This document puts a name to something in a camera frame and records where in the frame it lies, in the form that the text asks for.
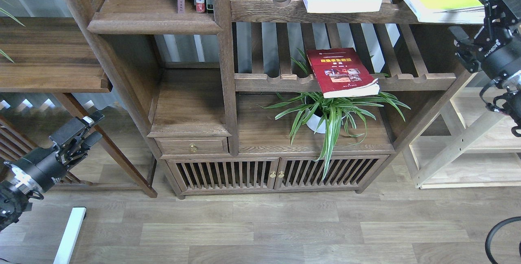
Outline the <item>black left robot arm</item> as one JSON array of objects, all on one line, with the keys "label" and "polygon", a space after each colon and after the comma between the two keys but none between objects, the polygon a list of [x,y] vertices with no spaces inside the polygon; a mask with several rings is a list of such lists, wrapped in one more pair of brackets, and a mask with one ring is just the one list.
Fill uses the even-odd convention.
[{"label": "black left robot arm", "polygon": [[1,182],[1,229],[17,223],[23,212],[31,210],[30,198],[44,199],[43,193],[86,158],[90,148],[102,138],[100,132],[87,133],[104,117],[100,111],[82,119],[74,117],[50,135],[51,147],[37,147],[15,162],[4,163],[13,177]]}]

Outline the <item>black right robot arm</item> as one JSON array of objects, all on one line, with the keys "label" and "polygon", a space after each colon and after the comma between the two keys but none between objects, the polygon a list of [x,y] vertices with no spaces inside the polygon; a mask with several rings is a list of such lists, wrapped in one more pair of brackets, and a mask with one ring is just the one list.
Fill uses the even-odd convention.
[{"label": "black right robot arm", "polygon": [[456,56],[470,73],[484,71],[490,82],[480,92],[492,86],[505,89],[486,108],[509,115],[516,126],[514,136],[520,136],[521,115],[521,19],[520,0],[480,0],[484,5],[484,24],[474,38],[460,26],[449,27],[457,47]]}]

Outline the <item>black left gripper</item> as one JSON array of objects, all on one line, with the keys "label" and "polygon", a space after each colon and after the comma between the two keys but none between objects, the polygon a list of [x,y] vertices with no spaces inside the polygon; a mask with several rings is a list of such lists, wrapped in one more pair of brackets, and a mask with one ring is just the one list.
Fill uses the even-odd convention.
[{"label": "black left gripper", "polygon": [[103,137],[100,132],[93,132],[88,137],[85,135],[104,117],[101,111],[95,111],[64,124],[50,135],[52,147],[37,147],[13,162],[12,184],[23,193],[47,192],[86,158],[90,148]]}]

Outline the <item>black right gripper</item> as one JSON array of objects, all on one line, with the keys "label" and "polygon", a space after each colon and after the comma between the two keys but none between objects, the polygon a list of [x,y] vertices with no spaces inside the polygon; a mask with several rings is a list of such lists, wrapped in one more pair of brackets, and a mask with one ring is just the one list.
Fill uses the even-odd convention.
[{"label": "black right gripper", "polygon": [[461,26],[450,26],[458,58],[471,72],[485,71],[498,82],[520,81],[520,0],[479,0],[484,24],[473,38]]}]

